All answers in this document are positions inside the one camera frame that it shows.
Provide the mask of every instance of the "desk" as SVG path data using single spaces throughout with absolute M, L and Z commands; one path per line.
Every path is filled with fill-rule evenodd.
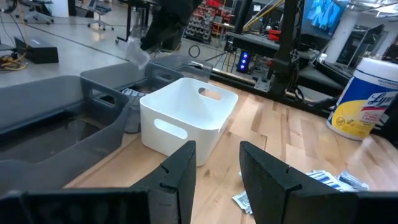
M 254 223 L 232 196 L 243 191 L 239 178 L 239 142 L 246 140 L 302 172 L 325 169 L 333 175 L 349 170 L 371 190 L 398 187 L 398 151 L 385 139 L 363 143 L 327 128 L 325 119 L 272 100 L 211 81 L 234 91 L 238 103 L 207 163 L 197 169 L 192 223 Z M 122 146 L 66 187 L 128 187 L 166 157 L 141 143 L 140 134 L 125 134 Z
M 233 45 L 237 48 L 246 49 L 255 54 L 266 57 L 274 57 L 279 50 L 279 44 L 264 37 L 259 37 L 253 34 L 236 34 L 234 32 L 227 32 L 227 37 L 233 37 Z M 317 50 L 297 51 L 300 58 L 306 60 L 313 60 L 318 54 Z

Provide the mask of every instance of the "disinfecting wipes canister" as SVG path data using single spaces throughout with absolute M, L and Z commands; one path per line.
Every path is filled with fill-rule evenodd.
M 369 135 L 398 93 L 398 65 L 362 59 L 329 115 L 327 125 L 354 140 Z

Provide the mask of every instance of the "office chair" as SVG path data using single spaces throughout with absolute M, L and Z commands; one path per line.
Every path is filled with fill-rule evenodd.
M 20 0 L 20 3 L 24 6 L 29 7 L 29 13 L 26 14 L 23 18 L 25 22 L 27 22 L 27 20 L 30 18 L 34 18 L 35 20 L 41 19 L 45 21 L 47 25 L 50 25 L 51 22 L 54 22 L 51 16 L 36 11 L 36 7 L 43 9 L 46 4 L 52 4 L 51 0 Z
M 98 24 L 98 27 L 102 26 L 103 30 L 106 30 L 106 26 L 110 26 L 112 30 L 114 30 L 111 24 L 108 24 L 101 20 L 101 16 L 107 14 L 108 12 L 111 12 L 112 9 L 109 6 L 99 3 L 100 2 L 98 2 L 98 0 L 90 0 L 90 2 L 88 3 L 88 10 L 96 12 L 98 14 L 98 20 L 94 20 L 93 22 L 87 24 L 87 26 L 91 27 L 92 24 Z

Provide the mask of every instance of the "gray plastic tray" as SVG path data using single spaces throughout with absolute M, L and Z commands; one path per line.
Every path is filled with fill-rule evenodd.
M 81 76 L 102 83 L 117 91 L 130 88 L 142 93 L 151 93 L 183 77 L 180 72 L 151 62 L 143 70 L 139 70 L 133 63 L 122 63 L 89 70 L 81 73 Z M 100 97 L 106 101 L 110 100 L 107 96 Z M 131 96 L 131 102 L 125 132 L 138 133 L 141 131 L 139 97 Z
M 213 65 L 211 63 L 179 54 L 153 58 L 151 62 L 180 72 L 184 77 L 194 78 L 202 82 L 209 81 L 211 71 L 213 69 Z
M 93 81 L 49 78 L 2 88 L 0 99 L 0 195 L 60 189 L 121 145 L 129 98 Z

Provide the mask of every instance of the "table leg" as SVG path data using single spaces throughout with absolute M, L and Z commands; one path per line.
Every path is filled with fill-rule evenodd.
M 127 5 L 127 27 L 126 27 L 126 38 L 123 37 L 117 37 L 116 43 L 118 40 L 123 40 L 125 42 L 128 41 L 129 36 L 130 36 L 130 26 L 131 26 L 131 8 L 132 8 L 132 0 L 129 1 L 129 4 Z
M 224 39 L 224 27 L 221 26 L 221 34 L 220 34 L 220 38 L 218 39 L 218 46 L 219 46 L 219 47 L 222 47 L 222 45 L 223 45 L 223 43 L 222 43 L 223 39 Z

